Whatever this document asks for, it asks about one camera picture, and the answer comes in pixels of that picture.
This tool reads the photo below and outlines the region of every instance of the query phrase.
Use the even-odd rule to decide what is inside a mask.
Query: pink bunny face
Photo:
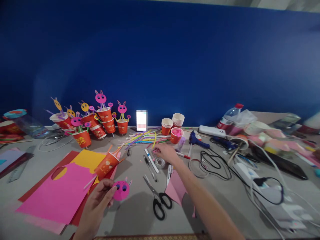
[[[71,119],[71,124],[75,127],[78,127],[78,126],[81,126],[82,123],[81,123],[81,117],[80,116],[80,113],[79,112],[76,112],[76,117],[72,118]]]
[[[118,181],[113,184],[113,186],[117,187],[117,191],[113,195],[115,200],[122,201],[128,197],[132,180],[129,182],[129,184],[127,183],[127,180],[128,178],[126,177],[124,181]]]
[[[125,112],[127,111],[127,107],[125,106],[125,105],[126,105],[126,101],[124,101],[123,104],[121,104],[121,103],[118,101],[118,104],[119,104],[118,112],[119,112],[119,113],[125,113]]]
[[[98,103],[105,103],[107,101],[106,96],[103,94],[102,90],[100,90],[100,93],[98,93],[97,90],[96,91],[96,101]]]

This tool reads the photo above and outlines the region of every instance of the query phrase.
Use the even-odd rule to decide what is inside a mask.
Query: bottle label
[[[229,121],[228,119],[222,117],[220,122],[217,124],[217,128],[226,130],[232,123],[233,121]]]

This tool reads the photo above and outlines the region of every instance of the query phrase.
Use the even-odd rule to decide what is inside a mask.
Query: phone
[[[252,153],[253,155],[258,158],[261,162],[264,162],[272,167],[273,164],[270,162],[270,160],[267,158],[267,156],[264,154],[264,152],[258,148],[258,147],[253,147],[252,148]],[[277,167],[283,171],[286,172],[292,176],[295,176],[297,178],[300,178],[302,180],[308,180],[307,175],[304,173],[302,168],[298,166],[295,163],[292,163],[282,157],[279,157],[278,155],[275,155],[273,153],[269,153],[266,151],[266,153],[269,155],[269,157],[274,161],[274,163],[277,165]]]
[[[148,129],[148,111],[136,110],[137,132],[146,132]]]

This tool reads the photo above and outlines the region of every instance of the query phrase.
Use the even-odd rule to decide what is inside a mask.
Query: scissors
[[[154,199],[153,199],[153,212],[154,215],[156,216],[156,218],[158,218],[159,220],[163,220],[165,217],[164,214],[164,210],[162,208],[162,204],[167,208],[167,209],[171,209],[172,208],[172,200],[171,198],[166,194],[166,193],[158,193],[156,190],[154,190],[153,186],[151,185],[148,177],[146,175],[144,175],[145,177],[143,177],[144,181],[146,182],[146,184],[148,185],[148,187],[150,188],[150,190],[153,193]],[[163,197],[166,197],[168,199],[168,202],[170,203],[170,205],[167,205],[167,202],[163,199]],[[156,206],[158,206],[160,212],[162,213],[162,217],[158,215],[157,211],[156,211]]]

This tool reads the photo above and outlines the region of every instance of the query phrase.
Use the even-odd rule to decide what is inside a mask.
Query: blue glue gun
[[[197,145],[199,145],[200,147],[203,147],[203,148],[210,148],[209,144],[201,142],[199,139],[196,138],[196,134],[195,134],[194,131],[192,131],[192,133],[190,134],[189,144],[192,144],[192,145],[197,144]]]

